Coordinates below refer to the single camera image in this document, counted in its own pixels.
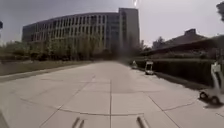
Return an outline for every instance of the sky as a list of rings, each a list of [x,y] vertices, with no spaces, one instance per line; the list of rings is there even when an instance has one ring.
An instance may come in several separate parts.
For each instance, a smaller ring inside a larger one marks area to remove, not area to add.
[[[87,12],[117,12],[134,8],[135,0],[0,0],[0,20],[4,23],[1,43],[21,40],[22,27],[53,17]],[[159,36],[165,40],[196,28],[207,37],[224,34],[224,22],[216,5],[223,0],[138,0],[140,39],[146,45]]]

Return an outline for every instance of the tree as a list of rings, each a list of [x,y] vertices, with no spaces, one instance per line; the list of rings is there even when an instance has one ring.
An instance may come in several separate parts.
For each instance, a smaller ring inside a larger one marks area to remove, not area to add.
[[[157,50],[161,49],[164,46],[165,40],[160,36],[156,41],[153,42],[152,49]]]

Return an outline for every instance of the hedge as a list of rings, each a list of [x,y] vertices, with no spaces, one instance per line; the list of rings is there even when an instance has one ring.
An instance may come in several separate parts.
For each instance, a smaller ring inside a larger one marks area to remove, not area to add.
[[[211,64],[214,63],[214,60],[162,59],[151,61],[154,62],[153,70],[155,72],[176,76],[207,86],[213,85],[210,71]],[[144,68],[146,61],[138,60],[136,63],[139,68]]]

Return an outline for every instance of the grass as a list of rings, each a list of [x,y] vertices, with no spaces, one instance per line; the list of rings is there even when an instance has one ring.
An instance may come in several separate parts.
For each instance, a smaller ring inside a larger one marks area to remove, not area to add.
[[[88,61],[34,61],[0,64],[0,76],[86,64]]]

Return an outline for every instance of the pavement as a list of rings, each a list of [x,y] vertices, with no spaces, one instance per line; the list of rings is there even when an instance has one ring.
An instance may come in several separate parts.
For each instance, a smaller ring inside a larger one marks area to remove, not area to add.
[[[1,128],[224,127],[224,107],[117,62],[0,83],[0,110]]]

